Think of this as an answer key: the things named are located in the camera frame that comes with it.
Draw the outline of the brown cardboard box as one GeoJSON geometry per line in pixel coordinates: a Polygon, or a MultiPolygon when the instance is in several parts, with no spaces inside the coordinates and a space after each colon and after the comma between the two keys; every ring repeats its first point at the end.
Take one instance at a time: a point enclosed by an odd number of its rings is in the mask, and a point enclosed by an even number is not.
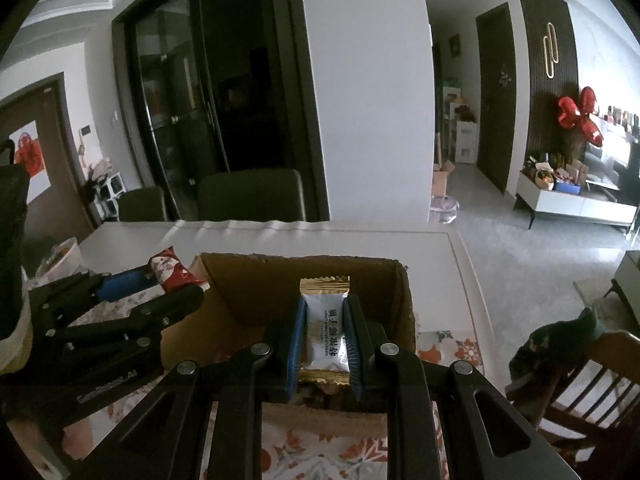
{"type": "Polygon", "coordinates": [[[306,314],[300,298],[302,278],[348,276],[349,292],[358,297],[363,317],[380,324],[388,339],[416,351],[408,275],[397,260],[352,256],[286,258],[266,255],[214,254],[195,257],[189,270],[209,284],[201,307],[162,331],[160,357],[170,370],[191,360],[206,366],[265,341],[277,361],[276,393],[271,402],[293,396],[290,357],[306,353],[306,314]]]}

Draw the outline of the white plastic basket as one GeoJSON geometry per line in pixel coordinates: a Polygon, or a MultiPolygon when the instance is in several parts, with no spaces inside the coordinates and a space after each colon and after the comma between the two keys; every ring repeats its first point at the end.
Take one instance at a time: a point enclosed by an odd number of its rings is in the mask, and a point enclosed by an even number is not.
{"type": "Polygon", "coordinates": [[[71,237],[52,248],[50,255],[38,266],[35,280],[38,284],[62,280],[76,273],[84,265],[78,241],[71,237]]]}

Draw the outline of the dark chair far left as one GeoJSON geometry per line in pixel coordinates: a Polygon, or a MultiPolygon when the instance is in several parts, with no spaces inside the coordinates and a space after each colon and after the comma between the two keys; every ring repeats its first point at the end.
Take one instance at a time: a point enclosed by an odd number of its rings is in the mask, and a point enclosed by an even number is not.
{"type": "Polygon", "coordinates": [[[167,221],[165,194],[159,186],[137,188],[119,196],[118,218],[121,222],[167,221]]]}

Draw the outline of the dark garment on chair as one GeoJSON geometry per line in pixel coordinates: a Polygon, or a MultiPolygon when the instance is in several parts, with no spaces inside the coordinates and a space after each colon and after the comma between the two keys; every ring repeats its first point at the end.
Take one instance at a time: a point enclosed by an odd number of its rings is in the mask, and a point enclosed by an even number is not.
{"type": "Polygon", "coordinates": [[[590,308],[577,318],[537,328],[509,362],[511,382],[506,398],[514,404],[548,401],[561,379],[567,378],[602,334],[590,308]]]}

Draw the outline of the dark glass sliding door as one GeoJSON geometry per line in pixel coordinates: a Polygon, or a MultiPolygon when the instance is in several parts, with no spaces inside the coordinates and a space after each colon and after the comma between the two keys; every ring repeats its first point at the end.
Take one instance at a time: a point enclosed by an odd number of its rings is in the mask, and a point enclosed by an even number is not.
{"type": "Polygon", "coordinates": [[[268,170],[329,218],[303,0],[132,0],[112,31],[132,156],[170,218],[197,219],[212,177],[268,170]]]}

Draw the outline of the patterned table runner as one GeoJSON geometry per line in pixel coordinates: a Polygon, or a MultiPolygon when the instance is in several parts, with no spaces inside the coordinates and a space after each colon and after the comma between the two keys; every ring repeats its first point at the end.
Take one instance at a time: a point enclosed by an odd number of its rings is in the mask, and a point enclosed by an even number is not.
{"type": "MultiPolygon", "coordinates": [[[[462,359],[481,372],[484,363],[476,330],[418,333],[418,355],[449,365],[462,359]]],[[[63,451],[82,460],[160,380],[63,430],[63,451]]],[[[450,479],[447,452],[432,403],[439,479],[450,479]]],[[[199,479],[209,479],[217,403],[209,416],[199,479]]],[[[262,479],[386,479],[386,415],[330,412],[303,405],[265,404],[262,409],[262,479]]]]}

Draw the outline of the dark chair far right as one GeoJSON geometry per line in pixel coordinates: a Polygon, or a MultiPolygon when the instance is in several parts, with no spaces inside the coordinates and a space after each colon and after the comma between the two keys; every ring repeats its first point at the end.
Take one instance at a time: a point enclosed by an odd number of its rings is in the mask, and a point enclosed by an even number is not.
{"type": "Polygon", "coordinates": [[[295,169],[212,174],[198,186],[198,218],[216,222],[305,221],[302,179],[295,169]]]}

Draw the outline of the white gold snack packet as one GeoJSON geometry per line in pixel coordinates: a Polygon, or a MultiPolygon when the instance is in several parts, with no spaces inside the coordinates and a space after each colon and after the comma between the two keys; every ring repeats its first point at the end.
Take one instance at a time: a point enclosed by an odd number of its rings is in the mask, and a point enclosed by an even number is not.
{"type": "Polygon", "coordinates": [[[306,314],[306,353],[302,379],[318,384],[348,383],[348,352],[343,323],[348,276],[302,278],[299,292],[306,314]]]}

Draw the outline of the dark hallway door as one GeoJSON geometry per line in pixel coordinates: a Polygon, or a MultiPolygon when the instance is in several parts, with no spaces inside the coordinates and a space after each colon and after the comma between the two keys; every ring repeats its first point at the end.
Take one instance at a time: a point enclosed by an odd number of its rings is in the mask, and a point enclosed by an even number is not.
{"type": "Polygon", "coordinates": [[[480,51],[480,137],[477,167],[501,193],[511,165],[515,107],[516,57],[509,6],[476,18],[480,51]]]}

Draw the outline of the red cartoon snack packet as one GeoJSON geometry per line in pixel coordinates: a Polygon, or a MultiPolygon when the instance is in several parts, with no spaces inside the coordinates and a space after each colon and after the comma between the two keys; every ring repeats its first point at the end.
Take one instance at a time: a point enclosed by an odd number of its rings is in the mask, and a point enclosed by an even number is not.
{"type": "Polygon", "coordinates": [[[197,278],[177,257],[172,246],[165,248],[152,256],[148,262],[150,271],[157,283],[166,294],[176,290],[196,285],[206,292],[209,284],[197,278]]]}

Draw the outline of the red foil balloon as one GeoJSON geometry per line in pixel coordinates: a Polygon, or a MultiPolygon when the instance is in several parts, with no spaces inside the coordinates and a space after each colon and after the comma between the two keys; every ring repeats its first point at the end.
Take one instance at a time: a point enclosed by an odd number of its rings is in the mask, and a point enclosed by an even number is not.
{"type": "Polygon", "coordinates": [[[577,128],[590,144],[600,148],[603,145],[604,136],[591,119],[596,105],[596,94],[591,87],[582,88],[578,102],[570,96],[561,96],[558,99],[558,122],[566,130],[577,128]]]}

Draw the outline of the red fu poster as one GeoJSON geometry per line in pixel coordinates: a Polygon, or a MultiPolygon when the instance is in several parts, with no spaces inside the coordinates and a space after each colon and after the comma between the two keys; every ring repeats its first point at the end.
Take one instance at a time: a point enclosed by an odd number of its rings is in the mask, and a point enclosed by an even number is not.
{"type": "Polygon", "coordinates": [[[13,161],[22,164],[29,174],[27,203],[30,204],[51,186],[37,123],[33,120],[18,128],[10,134],[10,139],[15,146],[13,161]]]}

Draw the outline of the white tv cabinet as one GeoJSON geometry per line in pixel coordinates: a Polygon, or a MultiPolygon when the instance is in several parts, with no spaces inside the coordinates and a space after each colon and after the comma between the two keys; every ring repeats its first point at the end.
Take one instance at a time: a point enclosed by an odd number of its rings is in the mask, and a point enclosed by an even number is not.
{"type": "Polygon", "coordinates": [[[531,229],[538,217],[553,217],[590,223],[607,224],[618,228],[630,228],[638,207],[599,200],[598,198],[570,193],[543,190],[526,177],[518,176],[516,202],[524,204],[529,212],[531,229]]]}

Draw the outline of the brown wooden chair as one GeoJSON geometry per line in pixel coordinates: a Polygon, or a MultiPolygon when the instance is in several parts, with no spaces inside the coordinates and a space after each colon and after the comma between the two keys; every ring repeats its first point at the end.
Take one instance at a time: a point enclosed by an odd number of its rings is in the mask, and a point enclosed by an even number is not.
{"type": "Polygon", "coordinates": [[[639,338],[603,333],[562,378],[539,432],[577,465],[609,444],[639,437],[639,338]]]}

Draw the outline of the brown entrance door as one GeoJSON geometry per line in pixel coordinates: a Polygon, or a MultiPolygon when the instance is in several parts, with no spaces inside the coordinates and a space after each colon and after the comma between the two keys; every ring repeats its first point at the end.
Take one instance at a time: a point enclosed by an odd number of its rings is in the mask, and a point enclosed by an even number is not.
{"type": "Polygon", "coordinates": [[[86,179],[68,117],[62,74],[37,81],[1,101],[2,140],[33,120],[51,186],[27,203],[26,266],[38,266],[55,245],[71,237],[81,242],[96,229],[96,216],[85,201],[86,179]]]}

